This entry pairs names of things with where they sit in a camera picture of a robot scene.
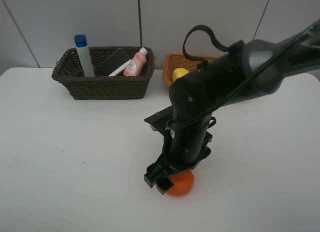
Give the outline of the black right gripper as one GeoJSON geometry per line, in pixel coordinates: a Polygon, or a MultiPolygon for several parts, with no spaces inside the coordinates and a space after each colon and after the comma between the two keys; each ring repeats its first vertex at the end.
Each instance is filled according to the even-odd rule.
{"type": "Polygon", "coordinates": [[[169,177],[188,170],[192,171],[201,160],[210,155],[211,149],[208,143],[212,138],[212,134],[206,132],[199,148],[185,148],[177,145],[170,133],[165,132],[162,152],[156,161],[147,167],[144,181],[150,188],[156,186],[164,195],[174,186],[169,177]]]}

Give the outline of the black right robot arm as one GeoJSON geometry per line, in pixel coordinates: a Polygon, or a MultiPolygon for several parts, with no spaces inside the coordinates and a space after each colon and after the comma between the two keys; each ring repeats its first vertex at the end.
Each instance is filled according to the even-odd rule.
{"type": "Polygon", "coordinates": [[[222,45],[206,25],[203,31],[223,56],[213,61],[191,56],[196,68],[178,78],[169,88],[170,107],[145,119],[163,136],[162,152],[149,165],[144,181],[165,194],[173,177],[193,170],[211,153],[208,129],[216,124],[213,112],[222,106],[275,93],[286,77],[309,72],[320,66],[320,23],[279,42],[252,40],[222,45]]]}

